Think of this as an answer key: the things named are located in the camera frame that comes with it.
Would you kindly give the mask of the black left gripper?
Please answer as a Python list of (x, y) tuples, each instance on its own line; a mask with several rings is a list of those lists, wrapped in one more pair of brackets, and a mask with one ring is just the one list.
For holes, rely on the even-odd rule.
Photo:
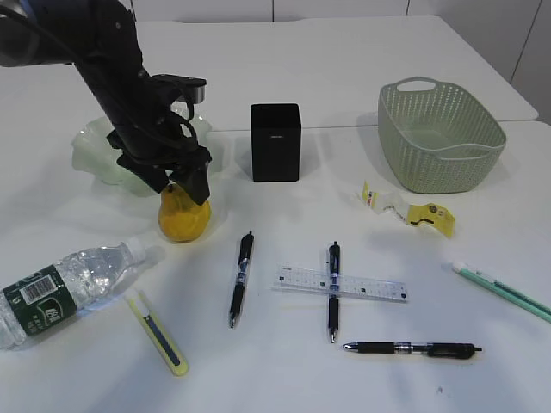
[(207, 168), (212, 156), (206, 146), (199, 144), (195, 128), (181, 124), (179, 136), (182, 147), (171, 147), (137, 131), (128, 143), (113, 130), (108, 134), (109, 144), (123, 151), (133, 161), (119, 161), (118, 165), (129, 170), (149, 188), (160, 194), (170, 180), (164, 170), (173, 171), (170, 179), (178, 184), (196, 205), (203, 205), (210, 196)]

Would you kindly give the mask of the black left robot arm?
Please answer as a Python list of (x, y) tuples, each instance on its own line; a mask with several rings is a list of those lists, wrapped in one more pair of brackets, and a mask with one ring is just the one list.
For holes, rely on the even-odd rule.
[(119, 1), (3, 1), (1, 65), (73, 65), (113, 132), (116, 162), (161, 193), (178, 184), (201, 206), (210, 196), (209, 150), (191, 124), (203, 78), (151, 75), (133, 13)]

